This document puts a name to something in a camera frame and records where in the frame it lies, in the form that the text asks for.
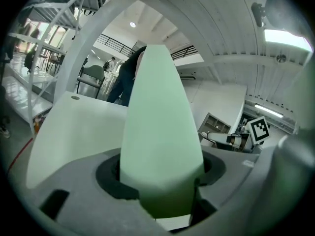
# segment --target person in dark clothing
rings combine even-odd
[[[119,70],[119,75],[113,85],[113,89],[107,98],[107,102],[114,103],[118,99],[119,95],[123,93],[124,97],[122,98],[122,105],[129,105],[136,72],[139,68],[140,61],[146,48],[146,46],[141,47],[132,54],[124,64],[122,64]]]

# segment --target railing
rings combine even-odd
[[[196,54],[196,53],[198,53],[198,51],[192,45],[192,46],[188,46],[188,47],[186,47],[184,49],[181,49],[181,50],[179,50],[177,52],[172,53],[171,56],[172,56],[173,60],[176,60],[176,59],[187,57],[187,56],[190,56],[190,55],[193,55],[193,54]]]
[[[130,57],[135,52],[133,49],[129,48],[128,46],[104,34],[101,34],[97,38],[96,41],[116,50],[117,52],[120,52],[121,54],[127,57]]]

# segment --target green chair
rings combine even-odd
[[[82,78],[82,74],[86,74],[86,75],[89,75],[90,77],[98,79],[100,81],[100,84],[98,84],[92,80]],[[99,90],[103,85],[104,79],[105,79],[105,76],[104,76],[103,67],[101,67],[99,65],[92,65],[90,67],[82,67],[82,72],[80,73],[80,77],[77,78],[77,81],[79,82],[78,88],[77,88],[77,93],[79,90],[80,82],[83,82],[85,84],[88,84],[88,85],[98,89],[96,97],[95,97],[95,99],[96,99],[98,96]]]

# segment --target chair backrest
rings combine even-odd
[[[104,78],[104,70],[103,67],[99,65],[92,65],[90,67],[84,67],[83,73],[89,75],[93,78],[97,78],[98,80],[103,80]]]

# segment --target shoe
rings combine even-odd
[[[0,127],[0,134],[2,134],[4,138],[9,138],[11,135],[9,130],[7,130],[5,126]]]

